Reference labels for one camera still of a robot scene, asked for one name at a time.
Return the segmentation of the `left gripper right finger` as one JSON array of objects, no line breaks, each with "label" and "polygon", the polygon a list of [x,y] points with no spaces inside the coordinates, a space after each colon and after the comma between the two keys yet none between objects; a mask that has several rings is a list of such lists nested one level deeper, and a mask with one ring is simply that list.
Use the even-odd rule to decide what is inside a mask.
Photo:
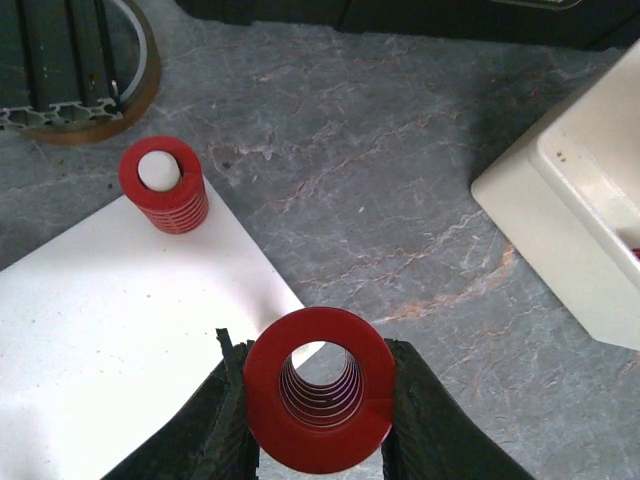
[{"label": "left gripper right finger", "polygon": [[381,446],[386,479],[530,479],[450,395],[407,341],[388,339],[396,362],[393,426]]}]

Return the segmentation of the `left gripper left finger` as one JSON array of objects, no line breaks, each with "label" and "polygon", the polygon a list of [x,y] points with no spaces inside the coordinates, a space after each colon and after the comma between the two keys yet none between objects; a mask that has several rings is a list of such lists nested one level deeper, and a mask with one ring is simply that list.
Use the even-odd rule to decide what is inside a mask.
[{"label": "left gripper left finger", "polygon": [[242,367],[251,341],[218,329],[222,361],[159,431],[107,479],[256,479],[260,447],[246,415]]}]

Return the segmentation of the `large red spring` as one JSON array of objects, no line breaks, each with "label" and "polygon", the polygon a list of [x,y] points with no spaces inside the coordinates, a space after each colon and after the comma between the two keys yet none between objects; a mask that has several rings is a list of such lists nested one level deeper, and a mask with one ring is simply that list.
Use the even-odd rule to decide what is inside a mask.
[{"label": "large red spring", "polygon": [[149,137],[129,147],[119,165],[119,181],[127,198],[165,233],[187,233],[208,215],[199,159],[177,138]]}]

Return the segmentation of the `white peg fixture board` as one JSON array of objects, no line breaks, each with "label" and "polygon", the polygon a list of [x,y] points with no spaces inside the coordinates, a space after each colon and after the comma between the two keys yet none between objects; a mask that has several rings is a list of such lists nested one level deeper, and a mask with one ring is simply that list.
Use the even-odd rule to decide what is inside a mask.
[{"label": "white peg fixture board", "polygon": [[1,475],[99,479],[301,301],[213,189],[166,234],[119,198],[1,274]]}]

